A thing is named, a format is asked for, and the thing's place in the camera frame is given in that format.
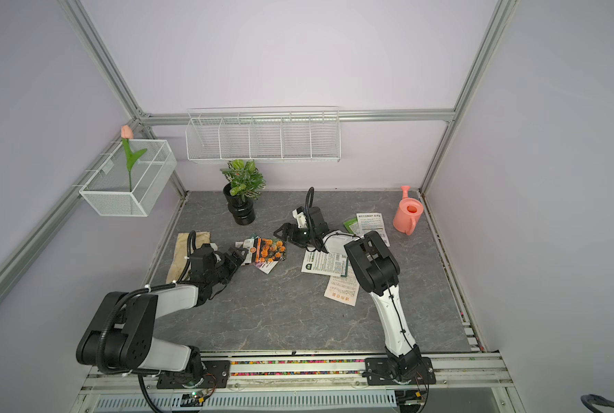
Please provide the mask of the orange marigold seed packet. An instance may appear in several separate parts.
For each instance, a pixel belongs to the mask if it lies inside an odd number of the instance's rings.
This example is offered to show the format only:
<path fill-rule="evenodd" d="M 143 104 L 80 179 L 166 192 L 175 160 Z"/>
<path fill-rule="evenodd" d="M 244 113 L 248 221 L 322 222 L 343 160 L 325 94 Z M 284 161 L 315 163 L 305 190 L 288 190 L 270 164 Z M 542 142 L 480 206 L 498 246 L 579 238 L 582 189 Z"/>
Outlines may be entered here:
<path fill-rule="evenodd" d="M 286 260 L 286 244 L 279 239 L 264 239 L 256 237 L 255 263 L 272 262 L 278 263 Z"/>

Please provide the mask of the sunflower seed packet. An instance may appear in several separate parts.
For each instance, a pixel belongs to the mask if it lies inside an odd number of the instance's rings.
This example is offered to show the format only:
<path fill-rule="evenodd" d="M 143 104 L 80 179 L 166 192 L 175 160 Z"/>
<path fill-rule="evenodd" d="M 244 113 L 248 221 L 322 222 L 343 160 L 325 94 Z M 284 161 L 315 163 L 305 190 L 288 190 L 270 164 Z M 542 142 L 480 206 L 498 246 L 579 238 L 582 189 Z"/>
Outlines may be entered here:
<path fill-rule="evenodd" d="M 301 272 L 335 277 L 348 276 L 348 258 L 341 254 L 306 251 Z"/>

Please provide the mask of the pink chrysanthemum seed packet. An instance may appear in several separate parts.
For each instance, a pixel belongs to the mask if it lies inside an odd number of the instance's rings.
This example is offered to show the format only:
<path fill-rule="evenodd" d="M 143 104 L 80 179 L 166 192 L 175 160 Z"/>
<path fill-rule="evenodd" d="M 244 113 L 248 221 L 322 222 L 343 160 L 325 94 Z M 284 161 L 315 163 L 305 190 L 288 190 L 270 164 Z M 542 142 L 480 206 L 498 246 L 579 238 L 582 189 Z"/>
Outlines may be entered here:
<path fill-rule="evenodd" d="M 236 242 L 236 250 L 243 256 L 243 265 L 250 265 L 255 261 L 255 241 L 256 238 L 245 239 L 244 241 Z"/>

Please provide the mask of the purple flower seed packet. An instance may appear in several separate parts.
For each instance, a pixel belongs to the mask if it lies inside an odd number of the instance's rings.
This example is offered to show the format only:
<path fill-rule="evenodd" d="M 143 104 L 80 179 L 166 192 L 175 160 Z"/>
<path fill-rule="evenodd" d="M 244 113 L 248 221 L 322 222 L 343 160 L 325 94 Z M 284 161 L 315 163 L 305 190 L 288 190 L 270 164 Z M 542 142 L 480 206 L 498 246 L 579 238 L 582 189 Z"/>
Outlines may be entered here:
<path fill-rule="evenodd" d="M 272 262 L 263 262 L 263 263 L 255 263 L 254 266 L 262 271 L 264 274 L 268 275 L 270 274 L 273 269 L 278 265 L 277 261 L 272 261 Z"/>

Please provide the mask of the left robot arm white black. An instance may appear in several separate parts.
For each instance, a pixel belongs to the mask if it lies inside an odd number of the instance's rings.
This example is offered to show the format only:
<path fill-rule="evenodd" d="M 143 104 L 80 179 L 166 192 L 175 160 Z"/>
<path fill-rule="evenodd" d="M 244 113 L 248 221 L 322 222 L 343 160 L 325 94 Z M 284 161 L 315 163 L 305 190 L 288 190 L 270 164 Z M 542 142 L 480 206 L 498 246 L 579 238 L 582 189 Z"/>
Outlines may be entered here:
<path fill-rule="evenodd" d="M 156 321 L 215 298 L 214 288 L 231 283 L 248 251 L 198 246 L 195 231 L 187 243 L 185 266 L 175 280 L 104 297 L 77 345 L 78 363 L 105 374 L 184 373 L 197 381 L 207 375 L 198 348 L 154 337 Z"/>

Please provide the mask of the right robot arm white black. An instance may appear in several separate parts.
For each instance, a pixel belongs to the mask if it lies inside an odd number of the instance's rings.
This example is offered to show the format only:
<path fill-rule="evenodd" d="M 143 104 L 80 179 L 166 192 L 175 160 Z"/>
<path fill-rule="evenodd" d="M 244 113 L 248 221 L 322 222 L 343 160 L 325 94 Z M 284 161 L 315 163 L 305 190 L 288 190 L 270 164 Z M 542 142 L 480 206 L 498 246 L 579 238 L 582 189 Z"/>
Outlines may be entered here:
<path fill-rule="evenodd" d="M 313 247 L 319 252 L 346 256 L 360 287 L 370 294 L 384 331 L 388 376 L 407 382 L 418 375 L 422 352 L 410 332 L 399 295 L 400 266 L 376 231 L 359 237 L 333 231 L 317 235 L 311 228 L 285 223 L 274 237 L 296 246 Z"/>

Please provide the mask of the green seed packet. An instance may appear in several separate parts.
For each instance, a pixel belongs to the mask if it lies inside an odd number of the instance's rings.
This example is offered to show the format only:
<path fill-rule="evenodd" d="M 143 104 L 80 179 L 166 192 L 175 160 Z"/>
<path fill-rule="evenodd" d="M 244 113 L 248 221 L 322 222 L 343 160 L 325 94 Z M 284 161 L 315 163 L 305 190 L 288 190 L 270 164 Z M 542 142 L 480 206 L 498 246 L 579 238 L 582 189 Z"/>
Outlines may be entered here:
<path fill-rule="evenodd" d="M 356 217 L 344 221 L 343 225 L 348 233 L 356 236 L 360 235 L 360 225 Z"/>

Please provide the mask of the white text seed packet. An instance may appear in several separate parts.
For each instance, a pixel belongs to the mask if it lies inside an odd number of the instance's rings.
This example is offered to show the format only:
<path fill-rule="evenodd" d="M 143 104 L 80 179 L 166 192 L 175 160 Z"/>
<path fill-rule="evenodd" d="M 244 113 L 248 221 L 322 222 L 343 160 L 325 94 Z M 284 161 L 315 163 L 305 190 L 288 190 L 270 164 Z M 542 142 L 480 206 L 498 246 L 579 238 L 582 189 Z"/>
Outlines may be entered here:
<path fill-rule="evenodd" d="M 356 218 L 360 236 L 367 234 L 367 232 L 375 231 L 386 246 L 391 246 L 381 213 L 357 213 Z"/>

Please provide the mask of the white orange-print seed packet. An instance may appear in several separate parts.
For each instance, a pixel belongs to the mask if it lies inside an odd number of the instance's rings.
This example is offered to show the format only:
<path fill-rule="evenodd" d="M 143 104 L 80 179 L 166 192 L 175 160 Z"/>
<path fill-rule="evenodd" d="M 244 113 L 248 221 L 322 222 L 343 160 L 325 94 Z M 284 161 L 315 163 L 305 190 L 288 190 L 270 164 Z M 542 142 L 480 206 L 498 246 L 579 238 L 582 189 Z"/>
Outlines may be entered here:
<path fill-rule="evenodd" d="M 354 276 L 331 276 L 324 297 L 347 306 L 355 306 L 360 285 Z"/>

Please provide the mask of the beige work glove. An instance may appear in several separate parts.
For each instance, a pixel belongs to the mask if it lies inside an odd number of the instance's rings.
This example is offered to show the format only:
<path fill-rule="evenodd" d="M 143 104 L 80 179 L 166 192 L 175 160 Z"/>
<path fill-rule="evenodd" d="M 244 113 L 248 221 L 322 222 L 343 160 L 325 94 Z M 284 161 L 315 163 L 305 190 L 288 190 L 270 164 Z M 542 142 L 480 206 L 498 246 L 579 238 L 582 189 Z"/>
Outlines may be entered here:
<path fill-rule="evenodd" d="M 178 280 L 188 262 L 188 236 L 188 232 L 182 232 L 177 237 L 176 245 L 174 246 L 174 258 L 166 276 L 167 283 Z M 202 246 L 202 244 L 210 244 L 210 242 L 210 232 L 196 232 L 195 243 L 197 247 Z"/>

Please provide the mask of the green potted plant black pot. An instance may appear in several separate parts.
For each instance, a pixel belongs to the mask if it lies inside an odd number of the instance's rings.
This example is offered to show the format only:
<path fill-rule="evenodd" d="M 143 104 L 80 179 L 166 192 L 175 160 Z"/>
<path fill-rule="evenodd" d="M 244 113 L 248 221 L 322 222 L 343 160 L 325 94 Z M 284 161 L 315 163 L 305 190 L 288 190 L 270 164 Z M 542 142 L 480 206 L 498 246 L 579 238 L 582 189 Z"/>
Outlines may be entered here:
<path fill-rule="evenodd" d="M 227 208 L 238 225 L 255 221 L 254 201 L 261 197 L 266 181 L 255 160 L 234 159 L 221 170 L 228 183 L 223 189 Z"/>

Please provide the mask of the pink watering can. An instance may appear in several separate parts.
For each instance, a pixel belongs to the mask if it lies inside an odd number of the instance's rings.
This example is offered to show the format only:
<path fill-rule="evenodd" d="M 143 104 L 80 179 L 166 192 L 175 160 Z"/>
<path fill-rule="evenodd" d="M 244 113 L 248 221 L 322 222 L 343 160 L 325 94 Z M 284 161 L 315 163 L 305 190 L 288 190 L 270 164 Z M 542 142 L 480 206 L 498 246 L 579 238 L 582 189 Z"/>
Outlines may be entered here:
<path fill-rule="evenodd" d="M 410 186 L 402 186 L 401 191 L 402 199 L 398 204 L 392 224 L 397 231 L 410 236 L 422 217 L 424 206 L 417 199 L 410 197 Z"/>

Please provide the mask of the pink artificial tulip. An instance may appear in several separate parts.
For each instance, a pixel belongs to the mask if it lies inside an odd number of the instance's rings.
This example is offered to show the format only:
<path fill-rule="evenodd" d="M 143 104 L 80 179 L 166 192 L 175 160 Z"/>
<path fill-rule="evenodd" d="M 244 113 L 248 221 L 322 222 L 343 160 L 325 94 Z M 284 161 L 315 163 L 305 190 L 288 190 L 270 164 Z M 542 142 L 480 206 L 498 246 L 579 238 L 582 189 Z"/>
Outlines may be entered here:
<path fill-rule="evenodd" d="M 138 151 L 133 151 L 131 148 L 131 141 L 134 139 L 134 133 L 131 127 L 121 127 L 120 136 L 122 139 L 122 147 L 126 156 L 126 170 L 128 175 L 128 187 L 129 191 L 133 192 L 133 168 L 134 165 L 147 153 L 147 148 L 142 148 Z"/>

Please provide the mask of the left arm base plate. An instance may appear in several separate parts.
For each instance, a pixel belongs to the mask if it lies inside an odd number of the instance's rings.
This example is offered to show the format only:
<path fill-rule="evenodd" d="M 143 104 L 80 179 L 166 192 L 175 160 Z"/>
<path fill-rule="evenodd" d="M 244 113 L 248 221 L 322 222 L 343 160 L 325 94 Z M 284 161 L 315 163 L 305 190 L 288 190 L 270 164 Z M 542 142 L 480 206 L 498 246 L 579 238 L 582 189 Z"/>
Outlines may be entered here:
<path fill-rule="evenodd" d="M 158 376 L 159 390 L 188 390 L 225 388 L 231 372 L 231 363 L 227 360 L 205 360 L 196 370 L 184 372 L 167 372 Z"/>

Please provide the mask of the white mesh wall basket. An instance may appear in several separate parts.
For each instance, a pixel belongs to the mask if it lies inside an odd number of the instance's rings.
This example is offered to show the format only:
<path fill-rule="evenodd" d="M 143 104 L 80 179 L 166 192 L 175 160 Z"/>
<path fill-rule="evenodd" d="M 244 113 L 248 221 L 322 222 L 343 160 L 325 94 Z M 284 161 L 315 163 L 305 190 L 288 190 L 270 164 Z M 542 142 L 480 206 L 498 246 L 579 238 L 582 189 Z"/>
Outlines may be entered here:
<path fill-rule="evenodd" d="M 79 193 L 100 216 L 146 217 L 177 161 L 162 139 L 122 139 Z"/>

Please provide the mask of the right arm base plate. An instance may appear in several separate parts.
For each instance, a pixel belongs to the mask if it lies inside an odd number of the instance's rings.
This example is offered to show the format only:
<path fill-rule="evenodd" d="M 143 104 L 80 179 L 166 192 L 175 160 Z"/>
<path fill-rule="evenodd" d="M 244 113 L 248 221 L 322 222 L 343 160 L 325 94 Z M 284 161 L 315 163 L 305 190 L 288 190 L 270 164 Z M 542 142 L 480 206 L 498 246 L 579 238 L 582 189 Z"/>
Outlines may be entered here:
<path fill-rule="evenodd" d="M 387 356 L 367 358 L 361 375 L 368 385 L 436 384 L 433 363 L 427 357 L 419 361 L 408 361 L 407 364 Z"/>

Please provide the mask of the aluminium front rail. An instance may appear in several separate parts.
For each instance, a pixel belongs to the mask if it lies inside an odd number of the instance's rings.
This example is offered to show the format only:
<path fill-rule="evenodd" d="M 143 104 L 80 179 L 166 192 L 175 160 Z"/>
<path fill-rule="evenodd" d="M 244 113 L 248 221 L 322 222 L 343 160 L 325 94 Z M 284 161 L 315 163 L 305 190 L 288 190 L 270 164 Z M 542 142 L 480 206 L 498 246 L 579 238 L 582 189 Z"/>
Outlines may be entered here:
<path fill-rule="evenodd" d="M 205 376 L 155 373 L 145 384 L 152 392 L 386 390 L 512 387 L 503 358 L 497 353 L 426 354 L 416 373 L 404 379 L 390 371 L 387 356 L 375 353 L 224 354 L 203 357 Z"/>

